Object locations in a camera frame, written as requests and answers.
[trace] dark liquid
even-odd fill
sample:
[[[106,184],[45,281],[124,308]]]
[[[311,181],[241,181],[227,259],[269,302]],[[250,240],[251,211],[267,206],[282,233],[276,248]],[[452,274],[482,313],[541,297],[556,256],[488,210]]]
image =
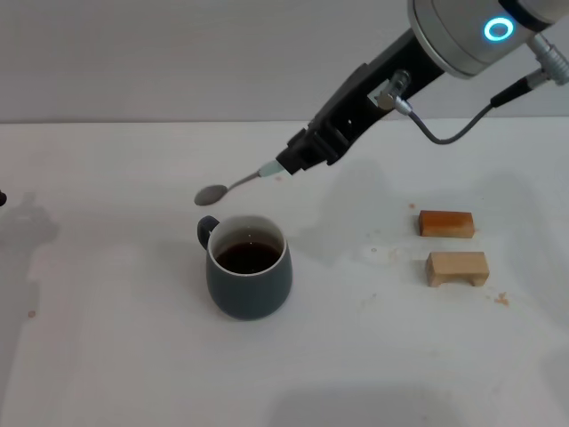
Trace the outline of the dark liquid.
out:
[[[253,274],[272,267],[280,256],[274,247],[252,242],[232,246],[216,260],[225,270]]]

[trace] cable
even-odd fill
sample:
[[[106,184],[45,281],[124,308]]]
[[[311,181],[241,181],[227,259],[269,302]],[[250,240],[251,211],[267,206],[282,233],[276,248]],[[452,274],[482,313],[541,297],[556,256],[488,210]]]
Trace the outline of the cable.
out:
[[[460,132],[458,132],[456,135],[454,135],[451,138],[447,138],[446,140],[439,140],[429,129],[428,127],[422,122],[422,120],[419,118],[419,116],[417,116],[413,111],[409,114],[409,117],[412,119],[413,122],[415,122],[415,124],[417,126],[419,126],[419,129],[421,129],[421,131],[425,134],[425,136],[427,138],[429,138],[432,142],[435,142],[435,144],[437,145],[448,145],[448,144],[452,144],[453,142],[459,140],[460,138],[462,138],[464,135],[466,135],[466,133],[472,129],[476,123],[478,123],[480,121],[480,119],[482,117],[484,117],[486,114],[488,114],[488,112],[493,109],[493,106],[491,104],[488,104],[484,107],[484,109],[482,111],[480,111],[478,114],[476,114],[476,116],[470,120],[470,123],[468,123],[464,129],[462,129]]]
[[[432,142],[435,142],[437,145],[448,145],[452,144],[453,142],[459,140],[467,132],[472,129],[476,123],[480,121],[482,117],[484,117],[491,109],[497,109],[508,102],[512,102],[516,100],[520,96],[523,96],[529,92],[531,92],[536,87],[542,85],[543,83],[548,81],[548,77],[546,74],[543,73],[541,69],[534,71],[531,74],[528,74],[525,77],[520,78],[516,81],[513,85],[510,85],[497,95],[493,96],[490,100],[490,103],[484,107],[482,111],[480,111],[471,121],[466,125],[464,129],[454,135],[452,138],[448,138],[446,140],[439,140],[433,133],[428,129],[428,127],[422,122],[422,120],[415,114],[411,105],[401,100],[401,98],[397,97],[396,99],[396,110],[399,111],[401,114],[409,116],[413,122],[419,129],[425,134],[427,138],[429,138]]]

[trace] silver spoon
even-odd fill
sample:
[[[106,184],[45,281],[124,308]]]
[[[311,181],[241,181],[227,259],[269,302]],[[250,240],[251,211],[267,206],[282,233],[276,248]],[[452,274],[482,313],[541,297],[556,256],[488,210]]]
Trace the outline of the silver spoon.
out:
[[[232,189],[239,187],[246,182],[252,181],[255,178],[262,178],[265,176],[270,176],[274,173],[279,173],[283,171],[284,168],[276,161],[273,160],[272,162],[267,163],[257,172],[250,174],[249,176],[245,176],[242,180],[237,181],[235,184],[231,185],[230,187],[226,187],[225,185],[211,185],[209,187],[205,187],[201,189],[194,197],[194,203],[198,206],[209,206],[213,205],[214,203],[219,202],[223,199],[223,197],[228,194]]]

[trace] light wooden block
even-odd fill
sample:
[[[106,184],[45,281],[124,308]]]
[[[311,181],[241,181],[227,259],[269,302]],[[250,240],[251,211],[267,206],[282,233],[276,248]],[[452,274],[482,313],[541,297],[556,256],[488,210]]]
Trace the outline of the light wooden block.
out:
[[[425,238],[472,238],[474,220],[470,212],[421,211],[419,231]]]
[[[432,252],[426,269],[432,287],[461,280],[483,286],[490,276],[484,252]]]

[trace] dark gray mug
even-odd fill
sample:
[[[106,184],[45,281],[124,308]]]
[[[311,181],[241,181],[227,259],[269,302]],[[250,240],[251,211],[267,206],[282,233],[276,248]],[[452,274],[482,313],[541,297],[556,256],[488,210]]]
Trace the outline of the dark gray mug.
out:
[[[261,216],[234,216],[224,222],[206,216],[197,224],[197,237],[207,251],[207,287],[223,312],[232,318],[253,320],[283,305],[293,284],[293,264],[285,236],[274,222]],[[275,262],[249,274],[220,265],[218,260],[223,262],[228,251],[242,245],[269,246],[277,252]]]

